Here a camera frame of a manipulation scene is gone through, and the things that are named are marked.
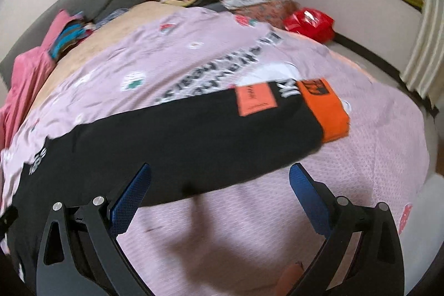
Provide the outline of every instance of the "orange fabric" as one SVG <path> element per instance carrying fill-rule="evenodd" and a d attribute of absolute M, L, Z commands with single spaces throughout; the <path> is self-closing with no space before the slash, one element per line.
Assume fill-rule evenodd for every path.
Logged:
<path fill-rule="evenodd" d="M 242 117 L 278 106 L 268 83 L 236 87 L 236 97 Z"/>
<path fill-rule="evenodd" d="M 321 124 L 324 131 L 323 143 L 349 134 L 349 115 L 325 79 L 298 81 L 297 86 L 307 106 Z"/>

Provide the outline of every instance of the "curtain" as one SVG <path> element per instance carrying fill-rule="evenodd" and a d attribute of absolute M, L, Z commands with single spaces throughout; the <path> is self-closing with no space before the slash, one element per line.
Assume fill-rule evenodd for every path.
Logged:
<path fill-rule="evenodd" d="M 420 30 L 401 79 L 410 91 L 428 96 L 434 106 L 444 96 L 443 64 L 444 0 L 425 0 Z"/>

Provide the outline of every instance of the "red bag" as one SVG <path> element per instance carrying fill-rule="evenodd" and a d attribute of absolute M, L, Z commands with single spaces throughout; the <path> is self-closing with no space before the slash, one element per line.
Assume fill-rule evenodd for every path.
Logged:
<path fill-rule="evenodd" d="M 299 33 L 319 43 L 334 38 L 334 19 L 316 9 L 303 8 L 284 19 L 285 29 Z"/>

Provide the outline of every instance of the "dark baseboard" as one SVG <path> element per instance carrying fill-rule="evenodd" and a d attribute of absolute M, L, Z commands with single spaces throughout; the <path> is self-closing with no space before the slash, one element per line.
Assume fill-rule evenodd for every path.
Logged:
<path fill-rule="evenodd" d="M 359 54 L 361 57 L 365 58 L 366 60 L 368 60 L 369 62 L 374 64 L 376 67 L 378 67 L 381 71 L 387 73 L 396 82 L 398 82 L 399 88 L 404 93 L 408 94 L 410 96 L 410 98 L 417 105 L 422 105 L 427 110 L 427 112 L 432 115 L 432 117 L 436 117 L 436 115 L 439 113 L 438 108 L 436 108 L 435 106 L 432 107 L 432 104 L 431 104 L 430 99 L 428 97 L 426 99 L 422 99 L 421 96 L 418 94 L 418 92 L 409 91 L 407 89 L 405 83 L 401 80 L 400 72 L 398 71 L 398 69 L 393 67 L 386 60 L 383 60 L 376 53 L 373 53 L 369 49 L 361 46 L 360 44 L 356 43 L 355 41 L 351 40 L 350 38 L 347 38 L 346 36 L 343 36 L 342 34 L 339 34 L 339 33 L 336 33 L 333 41 L 340 44 L 340 45 L 343 45 L 345 48 L 350 49 L 351 51 L 355 52 L 356 54 Z"/>

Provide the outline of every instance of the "bed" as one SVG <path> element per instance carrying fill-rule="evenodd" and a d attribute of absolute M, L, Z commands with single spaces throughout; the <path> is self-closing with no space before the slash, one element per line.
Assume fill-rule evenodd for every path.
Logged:
<path fill-rule="evenodd" d="M 46 138 L 60 137 L 78 125 L 116 113 L 163 103 L 162 97 L 172 85 L 219 59 L 227 50 L 239 49 L 242 40 L 225 40 L 225 48 L 214 45 L 204 56 L 194 56 L 193 50 L 205 47 L 206 42 L 198 38 L 203 32 L 196 26 L 199 22 L 190 22 L 196 19 L 243 27 L 228 13 L 146 2 L 71 50 L 41 88 L 10 148 L 2 151 L 3 204 L 14 202 L 12 196 L 19 187 L 24 163 L 35 161 Z M 168 58 L 161 51 L 144 51 L 145 38 L 162 25 L 181 22 L 189 29 L 189 47 L 183 55 Z M 359 66 L 325 46 L 263 23 L 252 28 L 264 36 L 269 32 L 278 34 L 280 55 L 258 57 L 259 62 L 246 65 L 212 91 L 275 79 L 326 78 L 349 113 L 350 132 L 343 139 L 324 144 L 301 163 L 315 180 L 355 204 L 387 202 L 402 231 L 408 218 L 406 211 L 428 169 L 421 112 L 406 95 L 373 80 Z M 224 38 L 217 27 L 206 32 L 214 39 Z M 123 81 L 123 74 L 131 74 L 131 80 L 138 82 L 124 92 L 121 87 L 130 83 Z M 189 95 L 178 92 L 174 99 Z M 323 243 L 292 193 L 288 171 L 283 167 L 193 198 L 141 207 L 128 231 L 118 236 L 118 243 L 155 294 L 179 290 L 195 295 L 272 295 L 282 270 L 298 260 L 310 264 Z M 26 224 L 18 223 L 12 237 L 8 236 L 13 249 L 13 235 L 23 227 Z M 38 238 L 33 237 L 35 252 Z M 344 276 L 353 252 L 348 251 L 334 283 Z M 28 270 L 27 282 L 32 272 Z"/>

